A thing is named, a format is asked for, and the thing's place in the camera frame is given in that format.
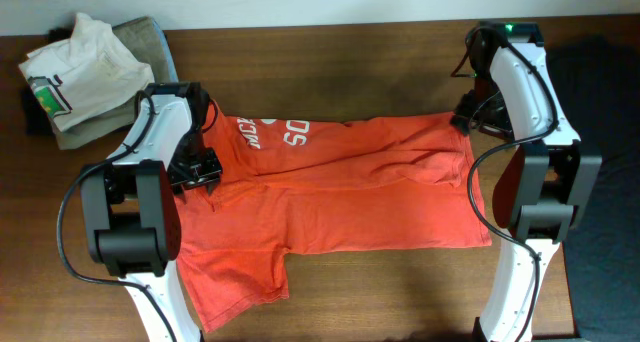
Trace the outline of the red orange t-shirt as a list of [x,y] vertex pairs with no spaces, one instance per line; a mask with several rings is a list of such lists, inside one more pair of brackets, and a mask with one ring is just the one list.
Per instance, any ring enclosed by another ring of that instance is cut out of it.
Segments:
[[203,328],[287,298],[290,253],[488,246],[471,144],[450,119],[216,117],[204,142],[220,181],[176,200],[178,268]]

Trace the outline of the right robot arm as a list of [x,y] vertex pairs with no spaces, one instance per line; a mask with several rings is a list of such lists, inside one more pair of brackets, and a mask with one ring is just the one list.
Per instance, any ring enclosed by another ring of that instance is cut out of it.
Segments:
[[[492,291],[472,338],[529,341],[544,275],[586,211],[602,157],[562,110],[537,24],[478,23],[465,38],[460,63],[471,66],[474,87],[451,125],[464,135],[477,130],[503,141],[476,158],[467,178],[473,212],[501,240]],[[507,149],[514,154],[494,187],[489,221],[472,184],[481,163]]]

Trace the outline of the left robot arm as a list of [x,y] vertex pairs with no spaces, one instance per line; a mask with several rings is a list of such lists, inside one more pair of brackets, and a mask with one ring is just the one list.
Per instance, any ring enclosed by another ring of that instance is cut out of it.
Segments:
[[135,122],[79,187],[90,257],[107,284],[125,288],[152,341],[200,341],[180,286],[181,224],[176,198],[207,192],[223,168],[204,143],[218,112],[197,82],[149,84],[136,96]]

